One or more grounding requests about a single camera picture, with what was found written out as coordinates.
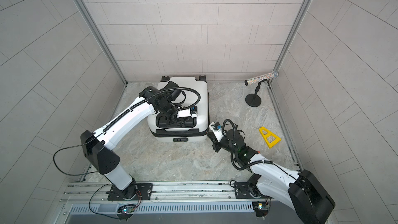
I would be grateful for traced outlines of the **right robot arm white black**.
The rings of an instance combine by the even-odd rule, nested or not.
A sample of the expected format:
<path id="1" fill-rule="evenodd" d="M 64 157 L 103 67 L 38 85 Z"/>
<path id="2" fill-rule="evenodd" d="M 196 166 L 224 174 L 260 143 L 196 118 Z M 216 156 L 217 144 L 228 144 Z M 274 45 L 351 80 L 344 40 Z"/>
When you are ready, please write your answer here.
<path id="1" fill-rule="evenodd" d="M 246 145 L 240 130 L 226 131 L 217 122 L 210 124 L 207 136 L 215 152 L 230 153 L 236 170 L 252 173 L 247 189 L 253 197 L 270 197 L 285 204 L 305 224 L 326 223 L 336 204 L 312 172 L 289 170 L 266 159 Z"/>

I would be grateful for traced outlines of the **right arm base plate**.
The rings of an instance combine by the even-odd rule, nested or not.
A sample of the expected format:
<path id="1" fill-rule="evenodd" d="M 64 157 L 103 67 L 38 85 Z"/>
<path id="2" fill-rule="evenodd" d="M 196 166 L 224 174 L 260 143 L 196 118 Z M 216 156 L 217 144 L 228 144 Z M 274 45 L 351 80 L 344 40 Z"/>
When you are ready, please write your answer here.
<path id="1" fill-rule="evenodd" d="M 230 186 L 234 189 L 236 199 L 267 199 L 268 196 L 262 195 L 258 188 L 248 181 L 230 181 Z"/>

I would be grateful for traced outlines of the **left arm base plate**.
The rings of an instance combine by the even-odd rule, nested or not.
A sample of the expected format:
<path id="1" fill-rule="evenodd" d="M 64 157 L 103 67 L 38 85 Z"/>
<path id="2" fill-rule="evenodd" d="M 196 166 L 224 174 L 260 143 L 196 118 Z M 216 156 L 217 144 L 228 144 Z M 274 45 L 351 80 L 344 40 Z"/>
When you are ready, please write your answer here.
<path id="1" fill-rule="evenodd" d="M 118 189 L 115 185 L 106 192 L 108 201 L 138 201 L 150 200 L 153 190 L 152 183 L 133 184 L 128 186 L 125 190 Z"/>

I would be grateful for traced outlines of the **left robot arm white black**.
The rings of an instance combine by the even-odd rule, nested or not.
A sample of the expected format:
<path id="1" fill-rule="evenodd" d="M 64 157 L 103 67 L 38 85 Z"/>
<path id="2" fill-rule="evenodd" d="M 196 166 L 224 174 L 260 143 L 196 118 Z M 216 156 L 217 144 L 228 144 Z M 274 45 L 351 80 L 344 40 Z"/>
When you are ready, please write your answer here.
<path id="1" fill-rule="evenodd" d="M 85 131 L 80 136 L 84 156 L 115 186 L 114 193 L 120 198 L 133 198 L 136 195 L 136 182 L 123 168 L 120 157 L 113 152 L 114 148 L 138 123 L 153 113 L 170 114 L 177 111 L 173 102 L 181 93 L 183 90 L 174 82 L 169 82 L 160 90 L 147 87 L 108 124 L 94 132 Z"/>

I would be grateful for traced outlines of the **white hard-shell suitcase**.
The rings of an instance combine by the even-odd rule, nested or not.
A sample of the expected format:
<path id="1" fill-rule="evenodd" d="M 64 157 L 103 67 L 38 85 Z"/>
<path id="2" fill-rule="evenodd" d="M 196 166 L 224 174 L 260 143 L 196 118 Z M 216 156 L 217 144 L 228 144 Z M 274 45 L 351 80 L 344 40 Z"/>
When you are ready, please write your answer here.
<path id="1" fill-rule="evenodd" d="M 162 89 L 168 82 L 175 82 L 179 87 L 191 88 L 198 92 L 200 100 L 196 118 L 177 118 L 174 122 L 172 114 L 165 115 L 160 112 L 147 118 L 148 126 L 155 139 L 159 142 L 202 142 L 206 140 L 209 122 L 208 88 L 206 77 L 166 77 L 158 83 L 156 88 Z"/>

